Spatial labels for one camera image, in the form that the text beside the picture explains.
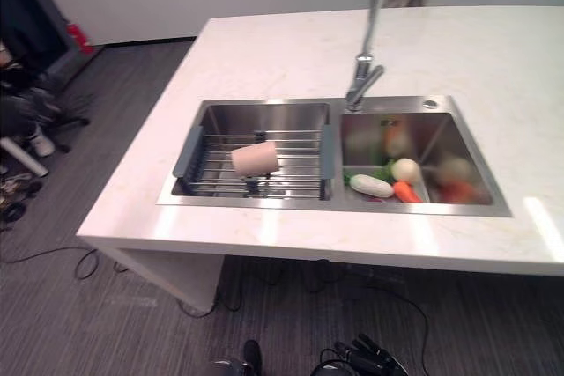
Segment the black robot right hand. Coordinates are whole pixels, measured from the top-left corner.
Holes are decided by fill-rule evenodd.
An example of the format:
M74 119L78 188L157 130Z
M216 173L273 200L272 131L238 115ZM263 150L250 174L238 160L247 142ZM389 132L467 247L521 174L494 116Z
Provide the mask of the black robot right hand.
M336 341L334 348L360 375L405 375L403 367L364 333L359 333L351 345Z

